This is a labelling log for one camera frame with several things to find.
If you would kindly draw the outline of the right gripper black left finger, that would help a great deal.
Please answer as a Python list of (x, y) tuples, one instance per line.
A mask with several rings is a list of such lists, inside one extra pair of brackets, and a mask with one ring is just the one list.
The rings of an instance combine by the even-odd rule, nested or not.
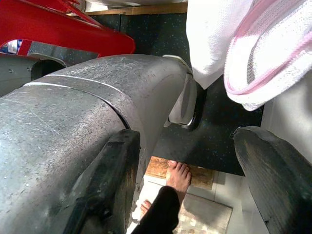
[(124, 234), (136, 187), (140, 133), (123, 129), (112, 135), (97, 156), (86, 190), (75, 201), (64, 228), (80, 234), (94, 220), (89, 233)]

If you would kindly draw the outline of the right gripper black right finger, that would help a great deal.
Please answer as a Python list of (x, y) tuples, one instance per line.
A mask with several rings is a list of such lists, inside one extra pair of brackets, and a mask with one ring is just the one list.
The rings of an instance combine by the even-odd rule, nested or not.
[(312, 232), (312, 165), (290, 143), (257, 126), (233, 134), (237, 160), (271, 234)]

